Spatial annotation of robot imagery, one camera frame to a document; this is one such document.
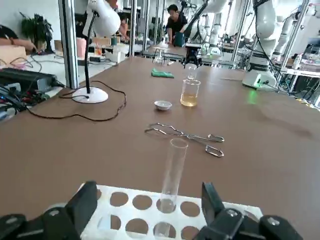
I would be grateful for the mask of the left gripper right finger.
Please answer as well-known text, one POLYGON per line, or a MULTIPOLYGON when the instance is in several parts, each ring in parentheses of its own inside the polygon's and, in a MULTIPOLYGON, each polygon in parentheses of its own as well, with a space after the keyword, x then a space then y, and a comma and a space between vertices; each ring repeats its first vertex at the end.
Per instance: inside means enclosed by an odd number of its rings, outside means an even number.
POLYGON ((301 240, 284 218, 264 215, 258 221, 235 208, 227 208, 212 183, 202 183, 201 209, 206 225, 198 240, 301 240))

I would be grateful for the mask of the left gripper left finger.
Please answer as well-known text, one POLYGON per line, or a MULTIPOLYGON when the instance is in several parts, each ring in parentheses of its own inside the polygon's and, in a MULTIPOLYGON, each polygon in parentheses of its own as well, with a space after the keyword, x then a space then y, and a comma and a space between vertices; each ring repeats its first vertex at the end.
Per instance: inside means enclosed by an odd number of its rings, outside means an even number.
POLYGON ((98 205, 95 181, 85 182, 64 206, 27 220, 23 214, 0 217, 2 240, 79 240, 98 205))

